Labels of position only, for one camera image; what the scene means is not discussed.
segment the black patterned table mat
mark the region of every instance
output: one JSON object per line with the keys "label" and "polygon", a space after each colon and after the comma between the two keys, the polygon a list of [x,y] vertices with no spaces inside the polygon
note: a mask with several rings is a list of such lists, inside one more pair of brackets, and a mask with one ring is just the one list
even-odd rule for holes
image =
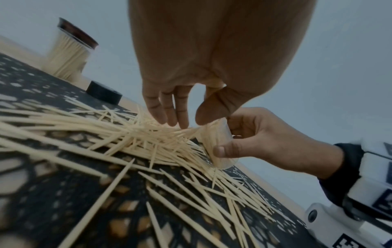
{"label": "black patterned table mat", "polygon": [[[70,96],[96,109],[102,109],[102,104],[105,104],[109,108],[118,108],[119,111],[123,111],[123,108],[119,106],[103,103],[65,81],[54,78],[3,54],[0,54],[0,89],[0,94],[3,97],[10,96],[17,99],[16,101],[10,101],[9,99],[1,100],[0,98],[0,108],[11,107],[26,110],[26,106],[29,105],[24,103],[35,102],[69,111],[75,109],[75,106],[66,102],[64,96]],[[89,146],[87,138],[90,134],[84,132],[47,132],[46,135],[81,147]],[[29,139],[25,141],[15,139],[15,141],[36,149],[57,151],[57,148],[54,146]],[[105,152],[106,150],[103,147],[98,151]],[[122,166],[118,168],[116,166],[109,167],[110,164],[107,162],[65,151],[59,151],[58,156],[97,169],[109,174],[111,177],[115,177],[122,168]],[[124,158],[127,155],[118,152],[115,156]],[[16,159],[18,162],[15,164],[14,161],[14,165],[11,168],[2,168],[1,164],[5,163],[6,160],[9,162],[10,159]],[[148,161],[142,158],[137,158],[137,163],[148,165]],[[26,240],[32,247],[57,247],[105,190],[105,187],[100,185],[99,180],[95,177],[75,171],[72,172],[64,167],[56,167],[56,171],[48,172],[45,170],[48,166],[53,168],[46,161],[37,160],[19,152],[0,153],[0,185],[2,185],[1,181],[7,181],[7,178],[24,179],[19,182],[20,186],[12,192],[4,193],[4,190],[0,189],[0,209],[1,203],[3,205],[7,203],[5,210],[3,209],[3,215],[5,215],[7,222],[3,223],[3,225],[0,223],[0,241],[2,237],[12,236]],[[184,169],[166,165],[154,165],[154,168],[162,168],[175,176],[181,183],[187,185],[181,176],[187,173]],[[309,235],[304,224],[294,214],[246,177],[239,169],[233,167],[226,170],[226,172],[232,177],[245,177],[272,206],[291,219],[291,221],[288,221],[275,213],[272,217],[276,222],[272,223],[257,212],[241,207],[242,213],[255,237],[260,242],[261,248],[321,247]],[[189,227],[162,204],[153,200],[147,193],[146,180],[136,171],[129,171],[127,175],[127,178],[124,178],[120,185],[125,186],[129,191],[112,193],[112,203],[107,209],[101,209],[96,214],[73,247],[143,248],[149,247],[151,243],[155,244],[153,246],[159,247],[153,228],[151,226],[143,226],[143,222],[148,216],[145,206],[146,201],[151,203],[161,228],[166,231],[171,229],[172,235],[170,232],[166,233],[166,237],[170,239],[169,247],[213,247],[209,241],[194,231],[193,228]],[[153,174],[150,174],[150,176],[163,180],[166,185],[178,192],[182,191],[164,176]],[[202,183],[211,187],[211,182]],[[188,186],[188,188],[193,193],[199,195],[192,186]],[[155,189],[164,194],[167,199],[206,230],[218,233],[220,240],[227,246],[231,248],[240,247],[238,240],[231,240],[220,223],[206,218],[199,211],[182,204],[172,195],[165,194],[160,188],[155,187]],[[228,210],[225,198],[215,194],[212,194],[212,196]],[[119,208],[125,202],[138,202],[138,204],[134,211],[121,212]],[[112,234],[110,223],[113,220],[127,223],[126,237],[120,238]],[[249,247],[253,247],[249,238],[247,241]]]}

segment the black sleeve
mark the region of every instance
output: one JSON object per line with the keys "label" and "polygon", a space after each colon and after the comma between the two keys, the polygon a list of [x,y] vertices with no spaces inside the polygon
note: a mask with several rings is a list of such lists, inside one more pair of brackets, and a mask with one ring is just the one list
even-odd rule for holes
{"label": "black sleeve", "polygon": [[360,145],[345,143],[335,145],[344,152],[343,164],[332,176],[324,180],[319,179],[319,182],[327,198],[333,204],[341,207],[344,196],[360,177],[359,167],[364,151]]}

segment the white robotic device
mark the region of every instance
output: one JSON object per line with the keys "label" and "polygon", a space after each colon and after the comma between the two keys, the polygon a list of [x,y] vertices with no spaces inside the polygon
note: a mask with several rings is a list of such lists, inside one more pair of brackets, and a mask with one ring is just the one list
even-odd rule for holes
{"label": "white robotic device", "polygon": [[343,208],[312,204],[305,213],[309,233],[328,248],[391,248],[361,231],[364,222],[392,234],[392,227],[379,221],[392,221],[392,145],[362,141],[365,152],[360,178],[343,201]]}

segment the jar lid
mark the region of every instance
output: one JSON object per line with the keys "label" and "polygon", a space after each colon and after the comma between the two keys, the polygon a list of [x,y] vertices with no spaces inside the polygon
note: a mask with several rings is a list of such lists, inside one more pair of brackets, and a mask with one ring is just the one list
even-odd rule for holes
{"label": "jar lid", "polygon": [[95,41],[90,35],[86,34],[84,31],[82,31],[80,28],[77,26],[73,25],[69,21],[63,18],[59,18],[59,22],[57,24],[57,27],[62,29],[63,31],[67,32],[74,38],[80,40],[87,46],[91,47],[92,49],[95,49],[98,46],[98,42]]}
{"label": "jar lid", "polygon": [[96,81],[91,81],[89,87],[86,90],[86,93],[98,100],[113,105],[117,105],[123,96],[120,92],[117,92],[114,89]]}

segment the hand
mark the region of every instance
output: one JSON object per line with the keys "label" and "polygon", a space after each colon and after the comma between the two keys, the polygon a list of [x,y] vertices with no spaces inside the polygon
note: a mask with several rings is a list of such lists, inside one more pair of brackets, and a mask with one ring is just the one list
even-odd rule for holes
{"label": "hand", "polygon": [[151,115],[186,128],[188,95],[196,83],[210,95],[197,110],[199,125],[265,93],[294,56],[314,5],[315,0],[129,0]]}
{"label": "hand", "polygon": [[215,147],[217,157],[256,157],[321,179],[331,176],[343,162],[339,147],[304,135],[264,108],[240,108],[227,118],[227,124],[234,140]]}

